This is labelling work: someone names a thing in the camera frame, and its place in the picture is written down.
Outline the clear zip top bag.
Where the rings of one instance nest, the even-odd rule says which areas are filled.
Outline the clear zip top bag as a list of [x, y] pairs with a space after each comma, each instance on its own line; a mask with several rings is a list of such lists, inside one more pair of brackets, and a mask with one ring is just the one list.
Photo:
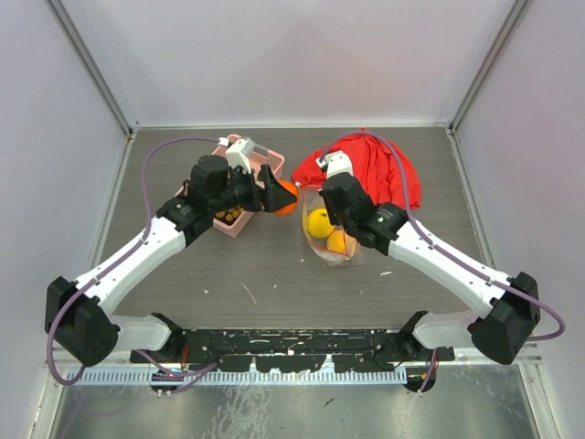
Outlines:
[[357, 262], [360, 246], [342, 226], [329, 218], [319, 187], [296, 183], [302, 201], [302, 228], [308, 245], [328, 266]]

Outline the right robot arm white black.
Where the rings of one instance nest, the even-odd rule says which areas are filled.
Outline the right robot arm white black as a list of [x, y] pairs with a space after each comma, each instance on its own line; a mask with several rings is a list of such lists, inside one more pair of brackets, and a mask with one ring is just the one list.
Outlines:
[[347, 172], [321, 190], [329, 218], [366, 248], [404, 262], [455, 294], [468, 309], [422, 316], [400, 346], [420, 360], [434, 348], [474, 347], [490, 360], [511, 364], [540, 321], [537, 281], [480, 263], [439, 239], [392, 203], [375, 204]]

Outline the yellow orange peach fruit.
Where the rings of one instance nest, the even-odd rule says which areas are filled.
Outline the yellow orange peach fruit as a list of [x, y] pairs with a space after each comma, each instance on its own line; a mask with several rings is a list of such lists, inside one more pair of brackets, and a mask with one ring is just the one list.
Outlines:
[[347, 254], [348, 238], [343, 230], [334, 230], [326, 240], [326, 249], [330, 252]]

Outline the yellow lemon fruit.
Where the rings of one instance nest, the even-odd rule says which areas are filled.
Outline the yellow lemon fruit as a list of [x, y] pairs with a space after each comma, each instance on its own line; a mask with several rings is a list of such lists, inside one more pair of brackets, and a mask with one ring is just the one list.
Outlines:
[[313, 209], [307, 216], [307, 231], [316, 239], [325, 239], [335, 230], [326, 208]]

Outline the orange tangerine fruit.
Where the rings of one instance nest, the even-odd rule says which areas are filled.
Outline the orange tangerine fruit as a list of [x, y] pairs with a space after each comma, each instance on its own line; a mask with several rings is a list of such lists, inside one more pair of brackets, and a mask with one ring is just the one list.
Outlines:
[[294, 199], [288, 199], [287, 204], [281, 209], [276, 210], [274, 214], [277, 216], [287, 216], [292, 214], [298, 206], [299, 188], [293, 182], [288, 180], [280, 180], [279, 183], [294, 197]]

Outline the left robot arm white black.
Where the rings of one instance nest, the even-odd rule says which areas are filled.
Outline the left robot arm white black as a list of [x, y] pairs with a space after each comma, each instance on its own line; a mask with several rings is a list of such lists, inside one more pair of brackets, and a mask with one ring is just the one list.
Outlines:
[[219, 212], [242, 208], [274, 213], [297, 202], [267, 165], [256, 174], [205, 155], [178, 196], [156, 211], [143, 231], [108, 260], [74, 281], [58, 277], [47, 290], [45, 329], [84, 367], [118, 350], [150, 350], [163, 362], [183, 351], [177, 325], [161, 315], [115, 315], [123, 298], [156, 267], [213, 226]]

